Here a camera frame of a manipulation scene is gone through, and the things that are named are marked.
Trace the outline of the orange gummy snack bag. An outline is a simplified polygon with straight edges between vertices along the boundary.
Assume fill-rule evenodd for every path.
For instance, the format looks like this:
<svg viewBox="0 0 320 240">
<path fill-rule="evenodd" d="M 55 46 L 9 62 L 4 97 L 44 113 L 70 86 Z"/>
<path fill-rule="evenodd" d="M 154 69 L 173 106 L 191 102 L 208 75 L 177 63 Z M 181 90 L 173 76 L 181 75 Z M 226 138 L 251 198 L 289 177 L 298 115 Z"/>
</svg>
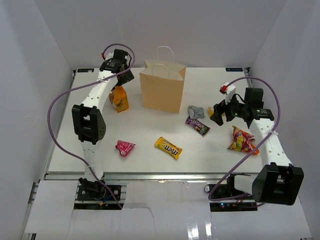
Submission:
<svg viewBox="0 0 320 240">
<path fill-rule="evenodd" d="M 109 101 L 117 113 L 129 109 L 127 93 L 122 86 L 116 86 L 109 94 Z"/>
</svg>

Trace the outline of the colourful Fox's candy bag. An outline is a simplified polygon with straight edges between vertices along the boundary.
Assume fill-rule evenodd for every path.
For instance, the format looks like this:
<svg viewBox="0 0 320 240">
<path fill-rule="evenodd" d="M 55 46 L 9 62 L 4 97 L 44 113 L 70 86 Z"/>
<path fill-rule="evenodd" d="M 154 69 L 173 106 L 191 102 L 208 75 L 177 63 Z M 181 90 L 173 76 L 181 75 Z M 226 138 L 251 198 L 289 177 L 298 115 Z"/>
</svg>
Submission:
<svg viewBox="0 0 320 240">
<path fill-rule="evenodd" d="M 229 145 L 228 149 L 246 154 L 252 152 L 256 147 L 253 144 L 256 141 L 255 137 L 251 133 L 243 131 L 235 125 L 232 127 L 232 143 Z"/>
</svg>

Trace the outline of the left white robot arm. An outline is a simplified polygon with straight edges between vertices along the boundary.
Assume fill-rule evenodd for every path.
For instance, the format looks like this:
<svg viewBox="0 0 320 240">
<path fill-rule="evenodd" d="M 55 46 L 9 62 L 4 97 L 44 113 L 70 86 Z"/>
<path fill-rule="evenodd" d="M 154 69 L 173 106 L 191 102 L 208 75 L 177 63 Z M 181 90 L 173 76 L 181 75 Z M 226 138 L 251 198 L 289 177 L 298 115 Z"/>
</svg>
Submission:
<svg viewBox="0 0 320 240">
<path fill-rule="evenodd" d="M 106 193 L 106 187 L 97 182 L 104 177 L 104 172 L 101 160 L 95 157 L 96 149 L 106 133 L 102 110 L 112 90 L 134 79 L 128 70 L 130 58 L 130 54 L 122 49 L 107 54 L 99 68 L 97 85 L 80 105 L 75 104 L 71 110 L 74 132 L 81 142 L 86 161 L 82 182 L 93 182 L 88 193 L 96 200 L 103 198 Z"/>
</svg>

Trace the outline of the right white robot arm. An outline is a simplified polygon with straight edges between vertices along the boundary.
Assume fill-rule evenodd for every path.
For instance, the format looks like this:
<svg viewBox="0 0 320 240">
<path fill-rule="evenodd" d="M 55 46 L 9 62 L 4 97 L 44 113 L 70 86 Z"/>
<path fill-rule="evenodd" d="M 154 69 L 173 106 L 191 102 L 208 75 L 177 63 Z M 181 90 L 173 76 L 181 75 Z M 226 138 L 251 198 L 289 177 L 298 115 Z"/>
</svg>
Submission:
<svg viewBox="0 0 320 240">
<path fill-rule="evenodd" d="M 227 177 L 226 195 L 233 200 L 250 195 L 257 203 L 292 206 L 304 179 L 301 167 L 294 166 L 282 148 L 270 109 L 264 108 L 261 88 L 247 87 L 243 102 L 239 102 L 234 85 L 220 88 L 225 99 L 213 107 L 211 120 L 219 126 L 226 121 L 241 118 L 247 124 L 257 143 L 262 169 L 258 175 L 231 173 Z"/>
</svg>

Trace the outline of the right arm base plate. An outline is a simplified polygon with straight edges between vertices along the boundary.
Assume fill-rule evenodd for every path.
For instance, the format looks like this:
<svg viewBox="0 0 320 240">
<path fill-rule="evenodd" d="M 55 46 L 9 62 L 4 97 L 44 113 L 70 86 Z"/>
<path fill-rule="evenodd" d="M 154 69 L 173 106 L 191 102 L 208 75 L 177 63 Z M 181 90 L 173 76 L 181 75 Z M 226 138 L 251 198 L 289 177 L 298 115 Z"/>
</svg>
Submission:
<svg viewBox="0 0 320 240">
<path fill-rule="evenodd" d="M 258 210 L 258 204 L 251 195 L 227 184 L 221 184 L 212 194 L 209 203 L 211 213 L 253 212 Z"/>
</svg>

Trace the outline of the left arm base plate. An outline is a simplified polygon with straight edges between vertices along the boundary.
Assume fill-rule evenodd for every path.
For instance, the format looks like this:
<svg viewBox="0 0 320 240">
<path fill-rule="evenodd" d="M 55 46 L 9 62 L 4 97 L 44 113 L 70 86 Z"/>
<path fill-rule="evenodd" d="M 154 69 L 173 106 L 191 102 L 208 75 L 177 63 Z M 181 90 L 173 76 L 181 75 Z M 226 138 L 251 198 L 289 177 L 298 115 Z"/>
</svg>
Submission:
<svg viewBox="0 0 320 240">
<path fill-rule="evenodd" d="M 79 178 L 78 201 L 113 201 L 112 194 L 99 182 L 88 181 L 86 178 Z"/>
</svg>

